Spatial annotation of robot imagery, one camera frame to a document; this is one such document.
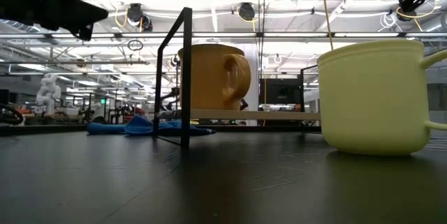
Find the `mug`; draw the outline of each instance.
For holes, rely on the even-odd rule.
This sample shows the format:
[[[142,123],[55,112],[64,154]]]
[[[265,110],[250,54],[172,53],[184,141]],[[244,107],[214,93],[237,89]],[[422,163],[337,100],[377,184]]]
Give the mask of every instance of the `mug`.
[[[182,59],[183,49],[178,55]],[[191,109],[239,110],[250,82],[250,65],[242,50],[218,44],[191,46]]]
[[[425,69],[447,51],[423,58],[412,40],[359,43],[318,59],[321,127],[326,141],[355,154],[403,156],[421,150],[430,129]]]

